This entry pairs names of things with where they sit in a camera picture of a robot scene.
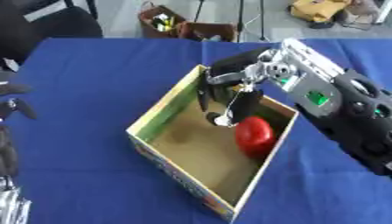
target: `open box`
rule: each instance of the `open box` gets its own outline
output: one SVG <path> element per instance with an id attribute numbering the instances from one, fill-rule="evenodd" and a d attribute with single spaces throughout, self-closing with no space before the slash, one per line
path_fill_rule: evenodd
<path id="1" fill-rule="evenodd" d="M 201 112 L 196 86 L 203 66 L 195 67 L 128 129 L 136 149 L 227 221 L 234 221 L 260 177 L 289 134 L 298 112 L 264 96 L 257 115 L 278 136 L 264 161 L 237 149 L 234 129 L 210 124 Z M 211 111 L 224 106 L 210 103 Z"/>

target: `blue tablecloth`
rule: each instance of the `blue tablecloth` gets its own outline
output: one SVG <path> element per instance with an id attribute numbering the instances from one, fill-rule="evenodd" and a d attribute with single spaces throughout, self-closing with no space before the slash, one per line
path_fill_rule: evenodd
<path id="1" fill-rule="evenodd" d="M 307 40 L 392 89 L 392 40 Z M 37 111 L 7 123 L 31 224 L 225 223 L 140 157 L 125 130 L 199 63 L 259 44 L 49 39 L 15 82 Z M 269 84 L 265 92 L 292 104 Z M 390 224 L 392 181 L 357 164 L 302 116 L 236 223 Z"/>

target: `floor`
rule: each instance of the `floor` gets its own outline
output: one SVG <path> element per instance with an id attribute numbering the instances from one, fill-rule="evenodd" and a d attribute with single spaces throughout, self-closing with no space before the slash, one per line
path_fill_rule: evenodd
<path id="1" fill-rule="evenodd" d="M 74 0 L 78 5 L 85 6 L 85 0 Z M 104 33 L 111 38 L 142 37 L 137 14 L 142 10 L 144 0 L 95 0 L 100 13 L 99 22 Z M 154 4 L 164 4 L 178 14 L 193 20 L 199 0 L 154 0 Z M 230 23 L 238 21 L 240 0 L 206 0 L 200 14 L 200 22 Z M 270 41 L 285 38 L 392 38 L 392 18 L 384 24 L 375 25 L 369 31 L 345 28 L 336 24 L 331 29 L 312 30 L 306 22 L 290 16 L 285 8 L 291 0 L 265 0 L 265 36 Z M 62 6 L 55 5 L 51 9 L 29 15 L 33 19 L 57 10 Z M 260 0 L 245 0 L 244 21 L 256 18 L 260 13 Z M 247 31 L 242 35 L 242 42 L 257 42 L 261 35 L 261 19 L 248 24 Z"/>

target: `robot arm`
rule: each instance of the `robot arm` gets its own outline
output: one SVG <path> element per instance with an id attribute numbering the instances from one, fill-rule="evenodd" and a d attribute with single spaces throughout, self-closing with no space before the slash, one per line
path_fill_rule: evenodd
<path id="1" fill-rule="evenodd" d="M 233 127 L 254 114 L 263 96 L 257 85 L 270 81 L 340 148 L 372 172 L 392 175 L 392 98 L 354 70 L 343 69 L 295 39 L 278 49 L 258 49 L 219 61 L 199 83 L 199 103 L 207 111 L 216 89 L 240 85 L 223 115 L 208 113 L 214 125 Z"/>

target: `chair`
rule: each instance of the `chair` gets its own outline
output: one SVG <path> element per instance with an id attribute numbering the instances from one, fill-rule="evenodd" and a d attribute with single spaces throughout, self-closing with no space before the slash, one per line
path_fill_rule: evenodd
<path id="1" fill-rule="evenodd" d="M 66 3 L 65 9 L 31 22 L 23 18 L 60 1 Z M 75 6 L 72 0 L 0 0 L 0 58 L 22 64 L 46 38 L 101 38 L 95 0 L 86 1 L 89 12 Z"/>

